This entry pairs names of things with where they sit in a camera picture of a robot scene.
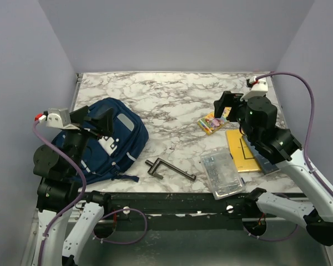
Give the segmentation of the yellow crayon box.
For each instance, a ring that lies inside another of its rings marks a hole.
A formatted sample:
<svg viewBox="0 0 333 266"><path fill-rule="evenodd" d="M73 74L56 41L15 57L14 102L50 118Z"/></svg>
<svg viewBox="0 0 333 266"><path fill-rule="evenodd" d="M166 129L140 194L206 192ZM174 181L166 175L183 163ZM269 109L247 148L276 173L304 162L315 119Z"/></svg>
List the yellow crayon box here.
<svg viewBox="0 0 333 266"><path fill-rule="evenodd" d="M197 124L207 135L212 135L228 123L226 118L230 110L231 108L225 108L220 118L215 118L214 113L211 112L200 118Z"/></svg>

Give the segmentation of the navy blue student backpack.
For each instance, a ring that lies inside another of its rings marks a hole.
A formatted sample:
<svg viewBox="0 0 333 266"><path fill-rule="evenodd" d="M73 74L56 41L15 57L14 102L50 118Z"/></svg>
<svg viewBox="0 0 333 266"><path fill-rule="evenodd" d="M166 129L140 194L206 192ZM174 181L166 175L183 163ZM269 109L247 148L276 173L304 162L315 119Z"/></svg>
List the navy blue student backpack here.
<svg viewBox="0 0 333 266"><path fill-rule="evenodd" d="M137 160L148 139L148 131L140 116L122 101L105 98L88 106L87 116L96 118L113 109L113 134L100 140L89 139L80 163L87 184L105 180L139 181L126 171Z"/></svg>

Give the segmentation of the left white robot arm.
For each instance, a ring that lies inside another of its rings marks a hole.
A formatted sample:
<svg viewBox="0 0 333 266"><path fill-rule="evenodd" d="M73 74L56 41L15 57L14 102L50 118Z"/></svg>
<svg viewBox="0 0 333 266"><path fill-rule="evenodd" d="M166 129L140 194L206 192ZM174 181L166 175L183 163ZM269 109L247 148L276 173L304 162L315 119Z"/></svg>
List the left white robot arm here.
<svg viewBox="0 0 333 266"><path fill-rule="evenodd" d="M73 112L49 109L34 120L32 130L44 144L33 157L33 173L42 178L37 189L39 235L33 265L77 265L94 226L111 215L109 202L92 199L72 231L66 233L73 207L84 197L87 186L79 164L88 140L113 134L113 108L95 117L88 113L87 106ZM61 148L39 134L40 124L66 130Z"/></svg>

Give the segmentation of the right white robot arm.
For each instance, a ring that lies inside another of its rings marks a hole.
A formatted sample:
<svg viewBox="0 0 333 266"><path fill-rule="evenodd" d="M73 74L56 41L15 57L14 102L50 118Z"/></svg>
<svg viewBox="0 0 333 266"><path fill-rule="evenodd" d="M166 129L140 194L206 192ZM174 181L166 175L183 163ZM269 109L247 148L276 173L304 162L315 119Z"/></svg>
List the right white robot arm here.
<svg viewBox="0 0 333 266"><path fill-rule="evenodd" d="M273 214L303 227L320 244L332 246L333 185L305 156L303 145L291 131L277 126L277 107L265 96L244 100L243 94L224 91L214 101L215 117L220 117L225 108L230 109L227 121L238 123L251 146L287 175L308 199L306 203L295 202L256 188L245 200L245 213L250 217Z"/></svg>

